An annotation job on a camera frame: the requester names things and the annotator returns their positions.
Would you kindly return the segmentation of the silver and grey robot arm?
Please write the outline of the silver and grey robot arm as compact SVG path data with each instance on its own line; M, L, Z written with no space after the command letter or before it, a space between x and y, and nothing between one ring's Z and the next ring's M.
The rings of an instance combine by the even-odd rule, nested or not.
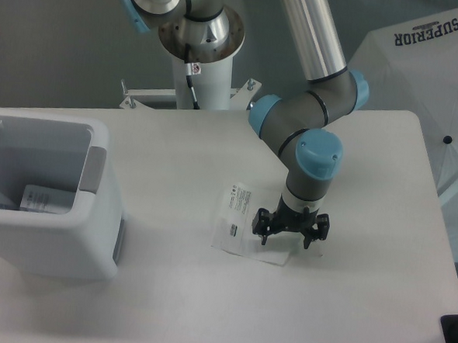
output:
M120 1L139 33L158 32L172 58L178 108L231 108L231 64L245 38L235 10L224 0ZM257 210L252 232L262 241L295 232L309 246L328 235L329 217L319 208L343 156L327 126L362 107L370 91L364 76L348 69L328 0L282 3L309 87L292 99L261 97L248 115L288 171L279 205Z

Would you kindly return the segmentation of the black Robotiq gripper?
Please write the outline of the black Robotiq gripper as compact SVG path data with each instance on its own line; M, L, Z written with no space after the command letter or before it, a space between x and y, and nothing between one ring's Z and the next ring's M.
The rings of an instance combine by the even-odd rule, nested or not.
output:
M311 242L316 240L325 241L330 230L330 216L328 214L317 214L304 207L302 212L290 209L284 202L283 197L279 199L275 213L267 209L259 208L252 221L252 233L261 238L264 246L269 235L279 232L297 232L304 236L304 249L308 249Z

